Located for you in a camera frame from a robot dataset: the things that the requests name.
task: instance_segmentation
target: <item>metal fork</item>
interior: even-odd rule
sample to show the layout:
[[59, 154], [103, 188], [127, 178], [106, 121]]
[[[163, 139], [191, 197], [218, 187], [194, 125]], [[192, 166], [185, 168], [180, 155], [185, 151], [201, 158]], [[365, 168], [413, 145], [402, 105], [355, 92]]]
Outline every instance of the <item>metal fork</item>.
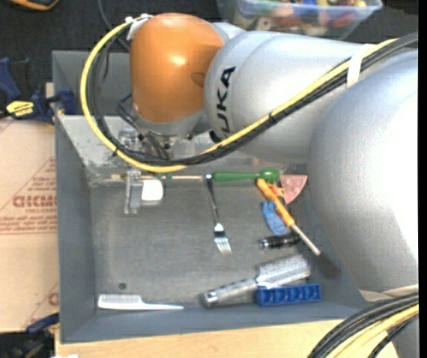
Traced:
[[213, 220], [215, 222], [215, 226], [213, 227], [213, 240], [215, 241], [216, 247], [223, 254], [230, 254], [230, 242], [228, 241], [228, 237], [225, 234], [225, 228], [219, 220], [219, 211], [216, 206], [215, 195], [214, 195], [214, 183], [212, 180], [212, 174], [205, 175], [205, 183], [207, 184], [209, 199], [212, 206], [213, 212]]

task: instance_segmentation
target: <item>yellow cable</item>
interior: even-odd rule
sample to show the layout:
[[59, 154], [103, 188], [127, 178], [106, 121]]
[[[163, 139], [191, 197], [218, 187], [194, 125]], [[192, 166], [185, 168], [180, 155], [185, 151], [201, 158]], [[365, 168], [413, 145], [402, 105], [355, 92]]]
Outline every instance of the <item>yellow cable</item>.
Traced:
[[112, 31], [107, 33], [101, 41], [99, 41], [94, 49], [90, 52], [88, 58], [86, 59], [86, 63], [84, 64], [83, 71], [81, 73], [81, 81], [79, 84], [79, 90], [80, 90], [80, 99], [81, 99], [81, 107], [82, 111], [84, 113], [84, 116], [86, 117], [87, 124], [90, 126], [90, 128], [93, 130], [94, 134], [104, 143], [113, 153], [119, 155], [123, 160], [130, 163], [133, 166], [136, 166], [139, 169], [150, 171], [150, 172], [156, 172], [156, 173], [164, 173], [164, 172], [174, 172], [181, 169], [184, 169], [186, 166], [177, 165], [177, 166], [167, 166], [167, 167], [160, 167], [160, 166], [150, 166], [145, 163], [141, 163], [138, 160], [135, 160], [128, 155], [122, 153], [120, 150], [117, 149], [116, 145], [114, 145], [98, 128], [96, 121], [93, 119], [93, 116], [91, 115], [89, 111], [89, 107], [87, 105], [87, 78], [89, 75], [90, 68], [93, 64], [94, 59], [96, 58], [96, 55], [101, 51], [101, 49], [107, 44], [107, 42], [116, 36], [122, 29], [127, 27], [128, 25], [131, 25], [131, 22], [124, 22], [121, 25], [118, 25], [115, 27]]
[[[87, 79], [89, 75], [90, 68], [93, 64], [93, 61], [95, 60], [97, 54], [101, 51], [101, 49], [107, 44], [107, 42], [112, 39], [114, 36], [116, 36], [122, 29], [127, 27], [128, 25], [131, 25], [131, 22], [124, 22], [121, 25], [118, 25], [114, 29], [112, 29], [110, 32], [108, 32], [94, 47], [94, 49], [89, 54], [88, 58], [86, 59], [86, 63], [84, 64], [83, 71], [81, 73], [81, 82], [80, 82], [80, 99], [81, 99], [81, 107], [84, 116], [86, 117], [87, 123], [90, 126], [90, 128], [93, 130], [94, 134], [104, 143], [114, 154], [121, 157], [124, 161], [130, 163], [133, 166], [136, 166], [139, 169], [154, 172], [154, 173], [168, 173], [168, 172], [176, 172], [182, 169], [187, 168], [186, 165], [174, 165], [174, 166], [151, 166], [147, 163], [142, 163], [139, 160], [135, 160], [132, 157], [129, 157], [128, 155], [121, 152], [98, 128], [96, 121], [93, 119], [92, 114], [89, 111], [89, 107], [87, 104]], [[387, 40], [382, 43], [379, 43], [378, 45], [375, 45], [371, 49], [367, 51], [365, 54], [365, 57], [369, 54], [372, 54], [374, 51], [379, 50], [380, 48], [385, 47], [389, 43], [396, 41], [397, 39]], [[223, 147], [225, 145], [229, 145], [235, 141], [237, 141], [242, 136], [254, 131], [258, 126], [262, 125], [264, 122], [268, 121], [271, 116], [274, 116], [281, 111], [285, 110], [286, 108], [293, 106], [296, 102], [303, 99], [308, 94], [312, 93], [314, 90], [321, 87], [323, 84], [326, 84], [329, 82], [332, 78], [340, 74], [341, 72], [344, 72], [349, 67], [349, 60], [341, 63], [339, 66], [328, 72], [327, 74], [323, 75], [321, 78], [314, 81], [310, 86], [303, 89], [300, 93], [286, 101], [281, 106], [274, 109], [269, 115], [266, 115], [254, 123], [252, 123], [250, 126], [236, 132], [235, 134], [232, 134], [228, 138], [224, 139], [223, 141], [218, 142], [214, 146], [210, 147], [209, 149], [203, 151], [201, 154], [206, 154], [210, 151], [217, 150], [219, 147]]]
[[419, 304], [413, 305], [401, 312], [398, 312], [383, 321], [376, 322], [366, 330], [358, 332], [355, 336], [349, 339], [346, 344], [342, 344], [335, 351], [328, 355], [328, 358], [347, 358], [359, 357], [359, 350], [362, 349], [368, 342], [373, 340], [379, 334], [388, 331], [392, 327], [401, 324], [408, 319], [417, 315], [420, 311]]

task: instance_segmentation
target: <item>orange tool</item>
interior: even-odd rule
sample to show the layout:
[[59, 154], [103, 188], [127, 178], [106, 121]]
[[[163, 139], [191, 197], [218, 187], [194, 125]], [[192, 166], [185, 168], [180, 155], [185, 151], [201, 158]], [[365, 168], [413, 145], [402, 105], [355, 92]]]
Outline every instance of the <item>orange tool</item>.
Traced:
[[317, 246], [315, 246], [314, 243], [312, 243], [309, 238], [298, 228], [298, 226], [295, 223], [295, 220], [290, 215], [288, 210], [285, 208], [283, 203], [278, 199], [276, 194], [272, 191], [272, 189], [269, 187], [268, 183], [263, 178], [258, 178], [255, 183], [257, 184], [257, 187], [262, 191], [262, 193], [265, 195], [265, 197], [271, 201], [273, 201], [276, 205], [276, 212], [280, 215], [281, 219], [284, 221], [287, 227], [289, 227], [294, 233], [298, 234], [302, 241], [310, 248], [310, 250], [315, 254], [317, 257], [321, 257], [319, 260], [320, 266], [323, 269], [323, 271], [328, 276], [336, 276], [339, 271], [336, 266], [334, 266], [333, 262], [330, 261], [327, 256], [325, 256], [320, 249], [318, 249]]

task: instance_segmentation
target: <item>green spoon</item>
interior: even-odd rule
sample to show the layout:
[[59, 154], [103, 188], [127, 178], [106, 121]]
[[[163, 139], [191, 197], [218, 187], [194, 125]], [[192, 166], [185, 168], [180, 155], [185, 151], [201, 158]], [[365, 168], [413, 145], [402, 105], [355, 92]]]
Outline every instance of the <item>green spoon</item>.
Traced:
[[264, 169], [260, 172], [214, 172], [213, 180], [217, 182], [227, 182], [242, 179], [263, 178], [267, 183], [275, 183], [280, 179], [280, 172], [277, 169]]

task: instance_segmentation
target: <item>pink object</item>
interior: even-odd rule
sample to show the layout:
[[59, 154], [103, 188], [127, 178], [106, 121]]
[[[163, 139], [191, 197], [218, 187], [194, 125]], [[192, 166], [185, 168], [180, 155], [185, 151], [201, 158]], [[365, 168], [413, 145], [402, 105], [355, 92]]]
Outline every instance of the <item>pink object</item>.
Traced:
[[307, 175], [282, 175], [280, 177], [285, 204], [289, 204], [296, 199], [303, 187], [305, 187], [307, 179]]

